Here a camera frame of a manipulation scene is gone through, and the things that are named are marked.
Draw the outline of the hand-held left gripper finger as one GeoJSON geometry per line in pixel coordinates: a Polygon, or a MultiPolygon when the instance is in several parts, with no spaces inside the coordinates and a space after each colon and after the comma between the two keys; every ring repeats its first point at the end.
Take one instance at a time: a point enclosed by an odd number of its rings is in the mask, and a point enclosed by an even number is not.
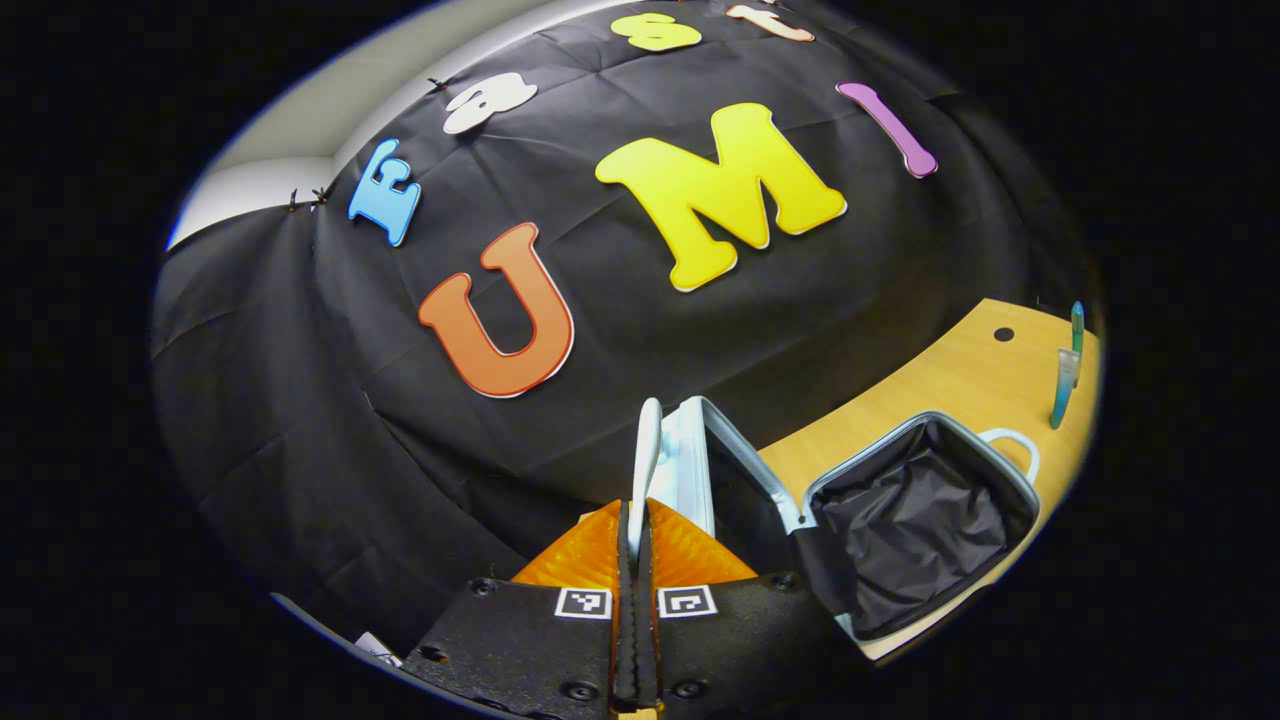
{"type": "Polygon", "coordinates": [[[612,568],[599,587],[470,580],[404,659],[403,673],[433,693],[507,719],[613,719],[636,684],[631,573],[620,560],[628,502],[573,528],[591,537],[570,562],[612,568]]]}
{"type": "Polygon", "coordinates": [[[859,680],[861,652],[799,571],[755,571],[655,500],[646,524],[637,660],[663,719],[797,719],[859,680]]]}

